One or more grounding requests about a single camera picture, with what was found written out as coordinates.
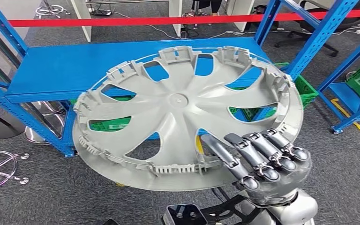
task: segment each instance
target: black chair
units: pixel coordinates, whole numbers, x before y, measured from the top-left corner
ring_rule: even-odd
[[[313,1],[313,0],[303,0],[300,3],[300,6],[305,8],[306,3],[311,3],[315,6],[317,6],[318,8],[313,8],[313,9],[309,9],[307,10],[310,13],[315,13],[315,12],[326,12],[329,10],[329,8]],[[358,3],[355,5],[355,7],[353,9],[360,9],[360,0],[358,1]],[[309,23],[307,23],[306,21],[298,21],[298,23],[300,24],[300,27],[305,29],[306,31],[312,33],[314,32],[314,27],[312,27]],[[357,26],[358,24],[360,24],[360,17],[355,17],[355,18],[345,18],[341,24],[336,28],[335,32],[342,32],[348,28]],[[288,44],[293,44],[296,41],[307,41],[308,38],[311,36],[311,34],[307,34],[307,33],[303,33],[303,32],[298,32],[298,31],[292,31],[288,34],[289,40],[283,40],[280,42],[277,42],[274,46],[275,47],[281,47],[283,45],[288,45]],[[337,50],[336,48],[332,47],[331,45],[325,43],[323,45],[323,47],[332,50],[333,53],[330,54],[330,56],[332,57],[336,57],[338,55],[339,50]]]

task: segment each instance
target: blue metal shelf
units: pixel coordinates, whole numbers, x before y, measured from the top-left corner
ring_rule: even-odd
[[[332,83],[328,86],[328,89],[330,89],[353,114],[358,111],[360,97],[346,83]]]
[[[76,99],[99,81],[108,69],[127,60],[158,53],[163,48],[180,45],[194,48],[244,47],[268,59],[252,37],[30,47],[5,97],[13,103]],[[230,87],[250,86],[259,75],[260,71],[253,69]],[[108,94],[123,96],[131,92],[113,89]]]
[[[352,52],[347,59],[345,59],[335,71],[330,74],[325,81],[318,87],[318,94],[322,100],[328,105],[328,107],[334,112],[334,114],[341,120],[341,122],[332,127],[335,134],[343,132],[343,128],[351,125],[355,121],[360,121],[360,97],[348,87],[346,83],[335,83],[338,79],[358,58],[360,57],[360,46]],[[351,112],[349,118],[345,118],[344,115],[329,101],[324,95],[326,89],[331,90],[340,101]]]
[[[288,6],[315,27],[311,38],[303,46],[295,60],[286,67],[285,72],[292,78],[296,78],[356,2],[355,0],[336,0],[325,18],[318,21],[291,0],[271,0],[253,38],[231,37],[45,47],[28,47],[0,12],[0,31],[22,57],[22,63],[11,84],[0,82],[0,87],[8,87],[6,92],[0,88],[0,106],[44,137],[66,157],[73,156],[71,133],[75,113],[72,110],[67,113],[63,137],[59,139],[25,111],[19,103],[76,99],[79,94],[104,76],[108,69],[124,61],[155,54],[163,48],[172,46],[188,45],[196,48],[230,45],[247,48],[252,53],[268,59],[261,49],[261,45],[281,5]],[[229,87],[250,86],[259,74],[260,71],[257,68],[249,71]],[[125,90],[112,90],[107,94],[123,96],[130,93]],[[262,110],[258,116],[264,116],[264,111]]]

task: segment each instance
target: robotic hand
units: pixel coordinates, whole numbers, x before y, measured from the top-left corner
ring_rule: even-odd
[[[249,215],[255,209],[265,209],[248,224],[314,225],[317,203],[300,189],[311,170],[307,150],[293,146],[273,128],[242,137],[226,135],[224,139],[239,155],[231,154],[211,135],[201,139],[239,180],[239,195],[246,199],[241,202],[242,213]]]

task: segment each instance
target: red barrier tape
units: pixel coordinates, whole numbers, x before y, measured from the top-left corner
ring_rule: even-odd
[[[326,12],[311,13],[317,19],[323,19]],[[360,17],[360,10],[352,10],[347,17]],[[259,22],[263,15],[224,15],[199,17],[134,17],[106,19],[52,19],[52,20],[10,20],[14,27],[79,27],[79,26],[140,26],[169,24],[232,23]],[[296,13],[280,13],[275,21],[302,20]]]

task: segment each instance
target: gray carpet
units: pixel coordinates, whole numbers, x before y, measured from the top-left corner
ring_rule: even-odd
[[[70,9],[66,1],[57,2]],[[165,3],[149,3],[142,7],[120,4],[116,5],[116,11],[131,16],[167,15]],[[281,27],[299,29],[295,22],[282,23]],[[171,26],[160,28],[174,36]],[[230,24],[201,25],[196,38],[211,37],[226,30],[235,29]],[[92,38],[95,43],[167,39],[150,27],[95,27]],[[302,47],[302,43],[280,49],[273,47],[276,41],[285,38],[284,33],[272,33],[267,37],[263,49],[274,62],[291,61]],[[65,45],[86,41],[80,28],[31,28],[26,42],[29,45]],[[303,72],[315,87],[355,49],[360,35],[333,35],[329,42],[339,48],[339,55],[330,57],[330,52],[322,49]],[[349,71],[358,67],[360,60]],[[319,204],[316,224],[360,225],[360,132],[349,126],[343,134],[334,135],[330,126],[338,122],[321,100],[305,110],[304,124],[296,140],[297,145],[310,149],[314,161],[305,190]],[[156,145],[156,141],[147,141],[143,149]],[[27,160],[20,160],[18,171],[18,176],[30,178],[29,184],[10,181],[0,187],[0,224],[95,225],[114,218],[122,225],[158,225],[169,204],[195,203],[203,208],[219,203],[209,190],[170,193],[118,187],[90,169],[79,157],[64,158],[53,147],[33,145],[22,135],[0,140],[0,150],[31,155]],[[225,190],[231,196],[236,194],[231,186]]]

